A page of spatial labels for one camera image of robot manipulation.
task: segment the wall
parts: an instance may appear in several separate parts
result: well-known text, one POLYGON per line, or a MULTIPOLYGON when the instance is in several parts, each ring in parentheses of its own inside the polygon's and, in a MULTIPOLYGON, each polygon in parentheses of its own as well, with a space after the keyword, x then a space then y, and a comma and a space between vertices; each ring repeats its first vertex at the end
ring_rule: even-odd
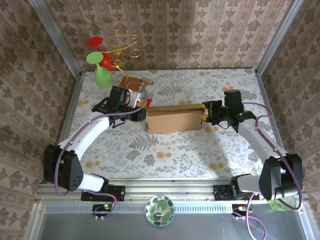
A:
POLYGON ((0 1, 0 239, 23 237, 75 80, 28 1, 0 1))
POLYGON ((305 0, 262 75, 283 143, 302 158, 320 225, 320 1, 305 0))
POLYGON ((82 71, 93 36, 116 43, 116 29, 141 37, 126 70, 253 68, 288 0, 45 0, 82 71))

